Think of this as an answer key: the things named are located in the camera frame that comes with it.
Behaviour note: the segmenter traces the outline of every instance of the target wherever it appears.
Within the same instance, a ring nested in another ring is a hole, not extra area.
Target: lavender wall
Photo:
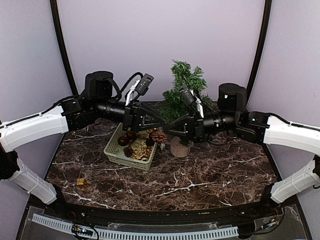
[[[246,85],[264,0],[58,1],[64,39],[80,91],[89,72],[107,70],[122,86],[135,72],[155,77],[143,100],[171,88],[172,59],[199,65],[208,93]]]
[[[249,109],[273,112],[290,121],[320,126],[320,1],[273,1],[264,53]],[[313,155],[271,146],[283,178]],[[320,191],[298,195],[313,239],[320,240]]]
[[[0,84],[2,121],[40,112],[71,94],[49,1],[0,1]],[[17,152],[44,177],[60,139],[60,135],[47,137]],[[18,186],[0,181],[0,239],[16,239],[27,200]]]

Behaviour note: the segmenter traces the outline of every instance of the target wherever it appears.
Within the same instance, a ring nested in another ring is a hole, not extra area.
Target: artificial pine tree
[[[190,90],[198,91],[200,93],[201,101],[205,105],[211,105],[212,100],[207,96],[201,94],[207,88],[207,83],[203,79],[204,72],[198,66],[191,71],[191,66],[187,62],[173,60],[171,68],[174,80],[171,90],[165,91],[162,95],[166,106],[161,109],[162,115],[171,122],[183,114],[188,112],[188,107],[184,102],[179,89],[182,85],[186,85]]]

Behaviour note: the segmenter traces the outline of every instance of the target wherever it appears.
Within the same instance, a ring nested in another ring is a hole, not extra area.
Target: basket
[[[149,171],[158,144],[154,143],[149,159],[147,159],[146,161],[126,157],[124,153],[124,148],[126,148],[127,146],[120,146],[118,144],[118,138],[126,133],[122,130],[122,126],[123,124],[120,123],[114,131],[111,139],[109,140],[108,144],[106,145],[103,151],[104,154],[107,155],[109,161],[112,163]]]

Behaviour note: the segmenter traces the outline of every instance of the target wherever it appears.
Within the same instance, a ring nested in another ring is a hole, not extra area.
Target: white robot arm
[[[194,96],[186,86],[180,90],[186,105]],[[290,177],[264,189],[263,205],[277,206],[289,197],[320,184],[320,127],[289,122],[273,113],[248,112],[247,91],[234,83],[219,86],[219,111],[207,111],[204,117],[197,110],[167,124],[165,133],[194,143],[205,142],[207,135],[232,130],[245,141],[256,144],[282,145],[315,154],[305,167]]]
[[[47,136],[82,129],[93,124],[98,118],[123,123],[123,130],[131,128],[136,132],[165,124],[166,120],[161,115],[147,104],[137,102],[137,97],[130,99],[131,102],[127,105],[120,102],[121,94],[112,78],[113,74],[106,71],[88,74],[85,90],[81,95],[63,98],[37,114],[0,123],[0,180],[14,182],[43,203],[51,205],[53,209],[61,210],[65,200],[60,189],[31,171],[18,158],[16,148]],[[138,84],[134,85],[139,96],[147,92],[153,79],[145,74]],[[116,98],[112,97],[113,87],[118,93]],[[146,115],[148,119],[152,118],[151,123],[146,119]]]

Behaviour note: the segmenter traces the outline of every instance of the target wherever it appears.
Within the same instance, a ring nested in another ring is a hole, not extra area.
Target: dark brown marble surface
[[[156,150],[151,169],[109,162],[104,149],[117,124],[103,120],[65,135],[47,181],[68,202],[137,211],[184,211],[257,202],[276,176],[261,146],[231,135],[223,146],[195,144],[189,156],[174,157],[170,142]],[[224,141],[220,133],[213,141]],[[77,179],[85,178],[85,189]]]

